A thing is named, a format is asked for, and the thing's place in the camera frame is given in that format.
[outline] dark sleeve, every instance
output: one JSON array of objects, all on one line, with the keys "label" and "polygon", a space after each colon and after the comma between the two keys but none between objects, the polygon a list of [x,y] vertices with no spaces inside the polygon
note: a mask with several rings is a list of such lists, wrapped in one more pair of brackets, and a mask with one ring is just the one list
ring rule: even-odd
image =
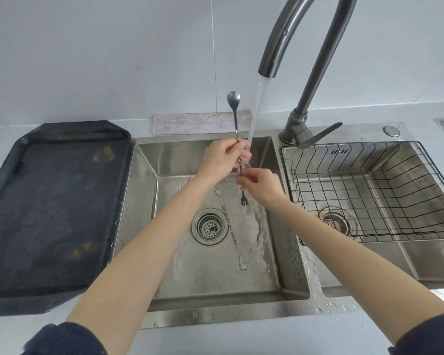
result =
[{"label": "dark sleeve", "polygon": [[22,355],[107,355],[95,335],[76,323],[43,327],[24,346]]},{"label": "dark sleeve", "polygon": [[411,329],[389,350],[392,355],[444,355],[444,314]]}]

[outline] kitchen sink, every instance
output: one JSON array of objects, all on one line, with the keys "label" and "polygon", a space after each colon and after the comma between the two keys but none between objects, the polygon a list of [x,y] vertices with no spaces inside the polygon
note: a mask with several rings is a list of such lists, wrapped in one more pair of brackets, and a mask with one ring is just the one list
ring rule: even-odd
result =
[{"label": "kitchen sink", "polygon": [[[211,142],[136,145],[116,253],[196,174]],[[281,175],[272,138],[254,138],[251,152],[253,167]],[[287,236],[284,226],[250,194],[249,205],[241,205],[235,174],[217,187],[225,210],[210,191],[166,268],[149,311],[308,299],[296,237]],[[229,224],[246,270],[239,267]]]},{"label": "kitchen sink", "polygon": [[[444,288],[444,179],[420,143],[321,144],[282,154],[294,202],[426,287]],[[313,257],[323,293],[349,295]]]},{"label": "kitchen sink", "polygon": [[[281,130],[256,131],[250,165],[271,169],[293,202],[444,299],[444,178],[404,125],[392,125],[400,136],[383,132],[385,124],[344,125],[303,150],[280,141]],[[114,256],[197,173],[205,148],[225,137],[133,140]],[[207,194],[141,328],[359,309],[309,247],[247,193],[242,206],[233,173]]]}]

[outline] dish cloth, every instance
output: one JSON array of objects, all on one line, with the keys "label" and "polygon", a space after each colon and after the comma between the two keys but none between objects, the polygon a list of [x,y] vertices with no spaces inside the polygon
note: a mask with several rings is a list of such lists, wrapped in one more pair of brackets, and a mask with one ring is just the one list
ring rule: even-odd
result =
[{"label": "dish cloth", "polygon": [[[251,111],[237,112],[239,131],[249,131]],[[204,134],[235,132],[233,113],[155,114],[153,134]]]}]

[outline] faucet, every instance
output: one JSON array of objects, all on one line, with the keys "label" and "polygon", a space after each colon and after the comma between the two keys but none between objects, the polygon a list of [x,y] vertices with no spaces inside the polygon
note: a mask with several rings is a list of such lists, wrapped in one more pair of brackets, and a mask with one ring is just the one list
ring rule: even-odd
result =
[{"label": "faucet", "polygon": [[[286,2],[266,43],[258,69],[261,76],[273,78],[277,75],[284,51],[296,31],[296,27],[313,2],[314,0],[288,0]],[[296,144],[299,149],[308,148],[342,125],[342,122],[337,122],[314,136],[306,126],[306,120],[309,104],[313,100],[317,87],[344,34],[356,2],[357,0],[339,0],[334,19],[304,87],[301,99],[297,107],[291,111],[284,131],[280,133],[280,139],[283,142]]]}]

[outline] faucet spout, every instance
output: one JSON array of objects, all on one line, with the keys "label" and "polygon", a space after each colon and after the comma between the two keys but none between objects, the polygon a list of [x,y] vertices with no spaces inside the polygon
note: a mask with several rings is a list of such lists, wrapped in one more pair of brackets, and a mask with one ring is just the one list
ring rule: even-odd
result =
[{"label": "faucet spout", "polygon": [[[288,0],[286,2],[266,43],[265,52],[263,52],[258,70],[261,76],[268,78],[276,76],[286,47],[288,47],[297,26],[313,2],[314,0]],[[309,75],[308,82],[304,87],[301,99],[296,108],[291,112],[286,127],[280,135],[281,140],[284,142],[289,144],[296,143],[292,127],[305,123],[308,107],[344,34],[356,2],[357,0],[338,1],[336,13],[317,56],[313,70]]]}]

